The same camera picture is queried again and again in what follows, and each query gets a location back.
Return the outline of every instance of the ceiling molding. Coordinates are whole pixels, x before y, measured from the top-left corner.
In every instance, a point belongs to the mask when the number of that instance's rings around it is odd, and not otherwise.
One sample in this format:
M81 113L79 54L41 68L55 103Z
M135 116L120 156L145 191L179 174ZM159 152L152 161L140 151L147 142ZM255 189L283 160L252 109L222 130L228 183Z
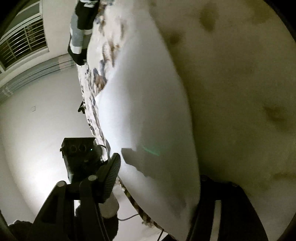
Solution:
M70 68L74 65L75 62L70 55L65 54L33 66L14 77L0 88L0 104L25 85L32 83L45 75Z

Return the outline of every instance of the black object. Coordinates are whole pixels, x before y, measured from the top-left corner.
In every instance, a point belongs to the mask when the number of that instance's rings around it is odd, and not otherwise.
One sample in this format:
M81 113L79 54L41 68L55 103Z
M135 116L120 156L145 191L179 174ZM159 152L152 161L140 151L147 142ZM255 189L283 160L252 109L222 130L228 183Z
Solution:
M120 169L120 155L114 153L96 175L81 182L60 181L40 209L27 241L77 241L74 225L74 200L80 200L85 241L109 241L98 203L111 195Z
M81 102L81 104L80 104L80 106L78 108L78 112L81 112L81 111L82 111L83 114L85 114L85 109L84 109L84 103L83 102Z
M201 198L187 241L209 241L215 201L221 200L219 241L268 241L263 225L240 186L201 176Z
M65 138L62 143L63 159L70 183L80 182L95 174L101 165L102 148L94 145L95 138Z

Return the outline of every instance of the white stripe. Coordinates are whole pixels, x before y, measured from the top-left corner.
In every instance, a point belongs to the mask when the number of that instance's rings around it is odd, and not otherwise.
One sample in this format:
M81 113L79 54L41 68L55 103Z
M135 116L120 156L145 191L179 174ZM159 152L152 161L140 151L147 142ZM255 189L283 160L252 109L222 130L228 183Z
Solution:
M97 3L98 1L91 1L91 0L80 0L80 2L86 2L86 3Z
M82 47L73 46L72 40L70 41L70 49L72 53L80 54L82 51Z
M86 3L86 4L84 4L84 7L94 7L94 4Z
M84 33L85 35L92 34L92 29L85 29L85 30L83 30L83 33Z
M210 241L217 241L219 236L220 221L221 221L221 200L215 201L214 220Z

